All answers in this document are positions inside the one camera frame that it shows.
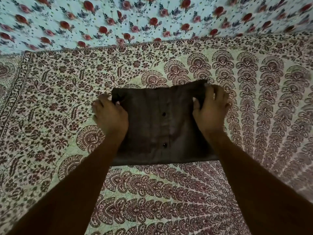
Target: left hand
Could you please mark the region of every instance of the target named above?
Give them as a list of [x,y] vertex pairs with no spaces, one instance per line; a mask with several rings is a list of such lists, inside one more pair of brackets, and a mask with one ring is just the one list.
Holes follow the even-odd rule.
[[114,135],[123,141],[128,130],[128,114],[119,102],[114,105],[108,94],[101,94],[92,106],[92,112],[95,114],[93,120],[104,135]]

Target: floral pattern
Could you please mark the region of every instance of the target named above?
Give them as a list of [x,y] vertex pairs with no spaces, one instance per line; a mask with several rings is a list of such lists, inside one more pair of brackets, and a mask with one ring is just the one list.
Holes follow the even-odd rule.
[[[103,140],[91,104],[113,87],[220,84],[232,103],[232,141],[313,201],[311,39],[303,32],[0,57],[1,233]],[[112,167],[86,234],[126,233],[249,230],[221,164],[209,161]]]
[[312,0],[0,0],[0,51],[313,29]]

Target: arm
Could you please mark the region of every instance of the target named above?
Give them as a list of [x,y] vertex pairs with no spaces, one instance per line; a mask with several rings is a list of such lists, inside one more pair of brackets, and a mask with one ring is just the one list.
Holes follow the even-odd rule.
[[195,121],[220,158],[228,182],[253,235],[309,234],[313,205],[233,144],[223,132],[230,107],[222,87],[207,87],[202,109],[194,99]]
[[49,191],[8,233],[84,234],[109,166],[128,129],[127,112],[100,95],[92,108],[105,139]]

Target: folded shirt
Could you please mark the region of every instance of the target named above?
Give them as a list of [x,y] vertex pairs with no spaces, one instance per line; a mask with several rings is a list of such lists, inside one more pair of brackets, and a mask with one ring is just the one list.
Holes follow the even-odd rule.
[[114,88],[112,102],[128,112],[129,127],[112,166],[218,160],[194,121],[206,80],[169,88]]

